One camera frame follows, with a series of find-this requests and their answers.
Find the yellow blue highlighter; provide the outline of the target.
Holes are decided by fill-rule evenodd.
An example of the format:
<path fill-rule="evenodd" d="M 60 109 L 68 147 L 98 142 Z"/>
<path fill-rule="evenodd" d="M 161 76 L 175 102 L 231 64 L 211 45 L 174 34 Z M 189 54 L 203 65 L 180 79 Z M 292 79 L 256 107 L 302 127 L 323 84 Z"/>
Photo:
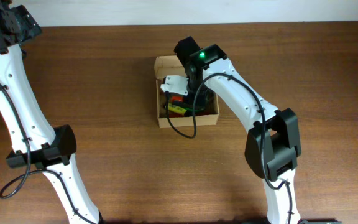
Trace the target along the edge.
<path fill-rule="evenodd" d="M 180 116 L 186 116 L 188 114 L 188 110 L 180 106 L 173 105 L 171 103 L 166 104 L 166 107 L 169 112 L 175 113 Z"/>

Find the black orange stapler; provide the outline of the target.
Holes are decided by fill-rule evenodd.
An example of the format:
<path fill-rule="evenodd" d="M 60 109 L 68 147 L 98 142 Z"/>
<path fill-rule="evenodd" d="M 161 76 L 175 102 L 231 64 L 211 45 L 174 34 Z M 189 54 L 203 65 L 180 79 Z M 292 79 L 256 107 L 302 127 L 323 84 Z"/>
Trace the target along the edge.
<path fill-rule="evenodd" d="M 181 95 L 172 95 L 170 97 L 170 102 L 171 103 L 174 103 L 174 102 L 180 102 L 182 103 L 183 102 L 183 97 Z"/>

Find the cardboard box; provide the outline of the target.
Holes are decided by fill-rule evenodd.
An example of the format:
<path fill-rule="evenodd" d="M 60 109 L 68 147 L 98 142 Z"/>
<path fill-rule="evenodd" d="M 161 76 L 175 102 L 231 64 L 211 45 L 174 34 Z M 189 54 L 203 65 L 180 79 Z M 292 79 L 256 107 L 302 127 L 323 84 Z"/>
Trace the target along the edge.
<path fill-rule="evenodd" d="M 170 125 L 166 118 L 166 110 L 164 104 L 166 103 L 166 98 L 163 95 L 160 85 L 163 82 L 163 79 L 167 75 L 180 75 L 186 77 L 185 69 L 180 63 L 179 59 L 175 55 L 171 56 L 158 56 L 155 59 L 154 63 L 155 71 L 155 84 L 156 84 L 156 97 L 157 97 L 157 120 L 158 125 L 161 128 L 169 128 Z M 207 125 L 216 125 L 219 118 L 219 103 L 217 95 L 212 92 L 214 98 L 210 101 L 206 113 L 209 115 L 205 116 L 196 116 L 196 124 L 198 126 L 207 126 Z M 193 125 L 193 120 L 191 117 L 188 118 L 170 118 L 170 121 L 174 127 L 191 127 Z"/>

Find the orange utility knife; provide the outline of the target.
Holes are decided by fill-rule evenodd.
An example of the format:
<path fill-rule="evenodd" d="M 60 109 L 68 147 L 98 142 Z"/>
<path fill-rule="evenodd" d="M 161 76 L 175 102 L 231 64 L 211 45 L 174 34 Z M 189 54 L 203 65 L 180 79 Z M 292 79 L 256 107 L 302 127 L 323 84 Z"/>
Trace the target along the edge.
<path fill-rule="evenodd" d="M 174 113 L 172 111 L 169 111 L 168 115 L 169 115 L 170 118 L 188 118 L 188 117 L 192 117 L 192 114 L 190 112 L 187 112 L 185 114 L 178 114 L 178 113 Z M 209 115 L 209 113 L 200 112 L 200 113 L 195 114 L 195 116 L 205 116 L 205 115 Z"/>

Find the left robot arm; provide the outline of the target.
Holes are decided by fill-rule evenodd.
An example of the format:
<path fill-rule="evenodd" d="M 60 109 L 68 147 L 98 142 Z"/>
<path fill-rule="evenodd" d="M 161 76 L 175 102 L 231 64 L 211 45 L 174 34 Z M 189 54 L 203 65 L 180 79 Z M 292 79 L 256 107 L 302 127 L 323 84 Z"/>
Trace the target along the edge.
<path fill-rule="evenodd" d="M 73 129 L 48 123 L 25 73 L 22 45 L 42 30 L 23 5 L 10 5 L 0 1 L 0 113 L 12 142 L 6 162 L 12 168 L 25 167 L 25 172 L 1 189 L 0 199 L 13 197 L 29 176 L 43 174 L 70 223 L 103 223 L 78 172 Z"/>

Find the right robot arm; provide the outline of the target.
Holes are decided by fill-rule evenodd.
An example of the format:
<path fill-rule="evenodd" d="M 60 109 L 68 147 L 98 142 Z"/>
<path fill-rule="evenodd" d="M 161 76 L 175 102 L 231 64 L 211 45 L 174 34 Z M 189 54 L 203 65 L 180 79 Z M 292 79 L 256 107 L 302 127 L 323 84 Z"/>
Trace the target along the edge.
<path fill-rule="evenodd" d="M 260 96 L 237 72 L 216 44 L 201 48 L 192 37 L 178 41 L 174 53 L 185 76 L 169 75 L 161 85 L 165 110 L 178 106 L 196 123 L 211 95 L 219 96 L 242 123 L 246 133 L 244 156 L 262 179 L 267 199 L 267 223 L 300 223 L 295 200 L 295 171 L 301 156 L 295 112 L 280 110 Z"/>

